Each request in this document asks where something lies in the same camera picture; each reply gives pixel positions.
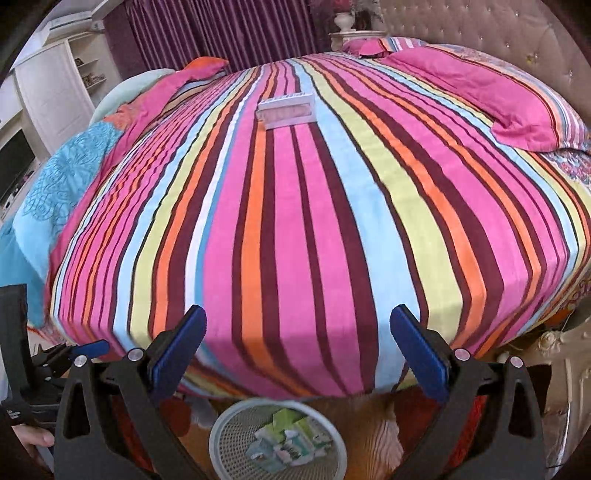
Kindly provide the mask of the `person left hand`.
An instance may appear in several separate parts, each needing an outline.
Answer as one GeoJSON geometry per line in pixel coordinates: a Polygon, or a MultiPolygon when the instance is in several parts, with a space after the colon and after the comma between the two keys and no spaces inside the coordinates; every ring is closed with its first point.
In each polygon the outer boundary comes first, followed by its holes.
{"type": "Polygon", "coordinates": [[[33,459],[41,459],[39,447],[49,448],[54,445],[55,439],[52,433],[42,428],[21,424],[13,426],[12,429],[33,459]]]}

